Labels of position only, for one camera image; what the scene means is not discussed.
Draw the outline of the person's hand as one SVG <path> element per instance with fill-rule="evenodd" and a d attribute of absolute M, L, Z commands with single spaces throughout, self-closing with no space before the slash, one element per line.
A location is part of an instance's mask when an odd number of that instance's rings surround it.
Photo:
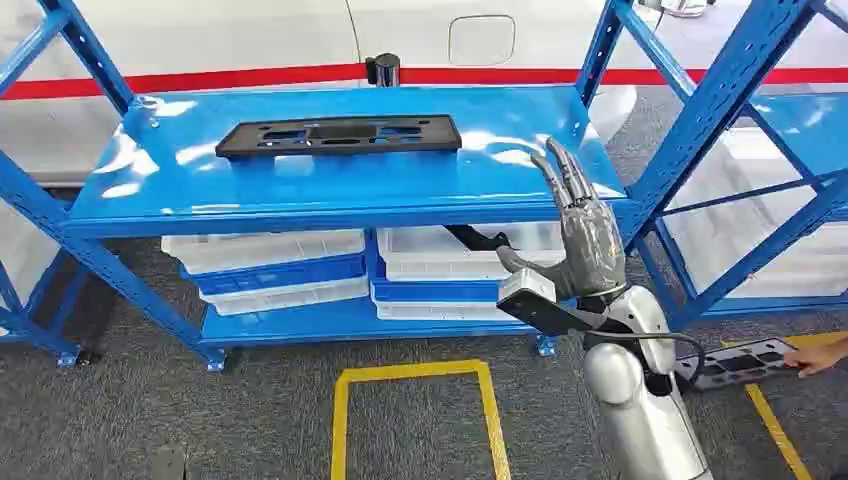
<path fill-rule="evenodd" d="M 803 347 L 787 353 L 783 363 L 798 371 L 800 378 L 826 370 L 847 357 L 847 338 L 843 337 L 827 344 Z"/>

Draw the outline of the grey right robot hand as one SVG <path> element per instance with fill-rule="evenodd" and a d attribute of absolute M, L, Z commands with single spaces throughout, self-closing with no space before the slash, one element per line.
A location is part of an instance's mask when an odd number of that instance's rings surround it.
<path fill-rule="evenodd" d="M 559 300 L 611 294 L 625 288 L 625 254 L 615 215 L 599 199 L 572 153 L 553 137 L 546 140 L 546 147 L 556 166 L 537 153 L 531 155 L 531 161 L 552 192 L 565 258 L 542 266 L 502 245 L 496 249 L 502 266 L 510 273 L 523 268 L 539 273 L 553 282 Z"/>

